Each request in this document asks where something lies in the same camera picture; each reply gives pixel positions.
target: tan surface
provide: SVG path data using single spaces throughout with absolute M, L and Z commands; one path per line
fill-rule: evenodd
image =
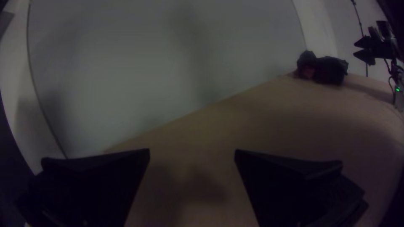
M 258 226 L 234 163 L 242 148 L 344 162 L 370 204 L 357 226 L 377 226 L 404 153 L 403 116 L 387 84 L 349 75 L 343 87 L 280 77 L 123 143 L 151 162 L 127 226 Z

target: black bag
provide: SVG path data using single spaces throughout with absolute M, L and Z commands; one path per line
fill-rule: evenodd
M 313 80 L 319 84 L 342 85 L 345 75 L 348 75 L 348 62 L 334 57 L 317 58 L 312 51 L 306 50 L 297 61 L 298 74 L 305 67 L 315 68 Z

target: gray wall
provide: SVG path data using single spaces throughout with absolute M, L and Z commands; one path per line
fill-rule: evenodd
M 350 0 L 323 0 L 334 30 L 338 57 L 349 62 L 348 72 L 365 75 L 365 63 L 353 56 L 360 48 L 354 43 L 362 38 L 354 6 Z M 356 0 L 358 14 L 364 33 L 369 35 L 368 27 L 375 26 L 377 20 L 386 20 L 376 0 Z M 369 67 L 369 77 L 386 82 L 388 70 L 382 59 L 376 59 L 376 65 Z
M 41 112 L 27 56 L 28 0 L 11 0 L 5 10 L 15 13 L 0 42 L 0 91 L 14 139 L 28 166 L 42 171 L 41 158 L 63 158 Z
M 295 69 L 291 0 L 35 0 L 34 83 L 69 157 L 102 150 Z

